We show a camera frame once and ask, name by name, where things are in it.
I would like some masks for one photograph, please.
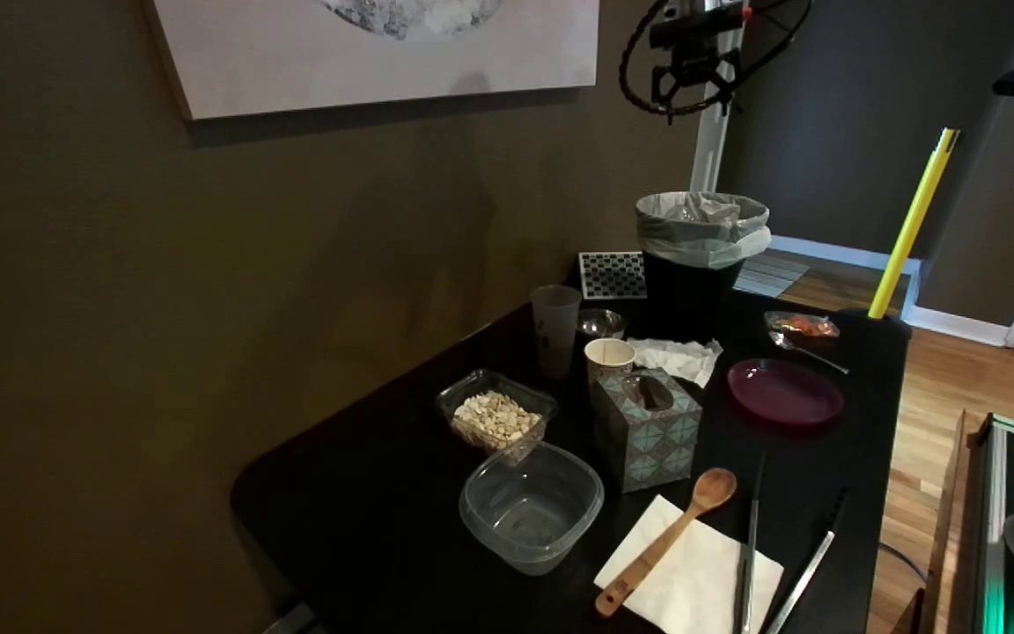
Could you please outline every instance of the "small bowl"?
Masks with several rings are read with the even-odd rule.
[[[534,443],[520,460],[490,453],[466,483],[466,527],[520,573],[550,573],[590,527],[604,487],[576,453]]]
[[[499,391],[509,400],[519,400],[520,409],[534,411],[539,424],[519,437],[509,447],[494,447],[486,437],[470,437],[470,434],[458,434],[454,426],[454,411],[466,406],[466,397],[481,395],[481,391]],[[542,443],[547,426],[556,411],[556,400],[542,391],[530,391],[502,372],[490,372],[490,371],[470,371],[467,376],[460,376],[458,383],[443,387],[435,395],[435,409],[443,417],[443,424],[467,443],[481,447],[481,451],[506,451],[509,459],[524,459],[534,443]]]

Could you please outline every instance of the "plastic container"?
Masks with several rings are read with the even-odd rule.
[[[520,573],[550,573],[590,527],[604,487],[576,453],[534,443],[524,460],[490,453],[466,483],[467,532]]]
[[[470,395],[486,395],[486,391],[499,391],[506,395],[509,400],[519,400],[524,411],[534,411],[534,426],[519,437],[515,443],[502,447],[502,441],[494,434],[494,431],[467,431],[467,426],[458,426],[454,411],[470,397]],[[534,443],[547,441],[547,426],[556,411],[556,400],[542,391],[530,391],[502,372],[490,372],[490,371],[475,371],[467,376],[460,376],[458,383],[443,387],[435,395],[435,409],[440,417],[448,420],[448,426],[467,441],[470,447],[481,447],[481,451],[506,451],[509,459],[524,459]]]

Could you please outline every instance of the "cup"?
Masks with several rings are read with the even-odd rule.
[[[530,292],[530,318],[539,338],[539,376],[567,379],[573,363],[581,292],[569,284],[539,284]]]
[[[585,346],[585,376],[589,387],[594,387],[608,372],[630,372],[632,368],[632,346],[623,338],[594,338]]]

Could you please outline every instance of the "table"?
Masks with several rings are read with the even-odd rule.
[[[834,314],[846,330],[834,355],[852,372],[826,376],[848,406],[823,434],[784,437],[735,411],[723,383],[733,360],[784,355],[764,338],[770,306],[784,302],[735,296],[733,319],[718,335],[726,355],[715,379],[704,391],[689,387],[704,406],[695,472],[726,465],[740,476],[740,498],[708,524],[744,537],[751,476],[766,451],[762,550],[784,564],[784,596],[846,488],[839,538],[784,631],[865,631],[909,326]],[[651,335],[649,306],[623,302],[623,314],[632,338]],[[481,453],[466,447],[434,409],[435,391],[475,368],[556,395],[560,411],[547,441],[601,472],[581,368],[560,387],[539,383],[530,319],[520,306],[249,460],[231,488],[240,524],[331,634],[651,631],[628,608],[612,620],[594,616],[590,578],[654,493],[684,508],[689,483],[621,498],[601,472],[604,508],[573,553],[547,578],[509,569],[458,521],[460,483]]]

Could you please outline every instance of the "plate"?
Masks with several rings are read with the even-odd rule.
[[[780,360],[740,360],[726,372],[729,395],[774,426],[823,426],[846,411],[846,395],[819,372]]]

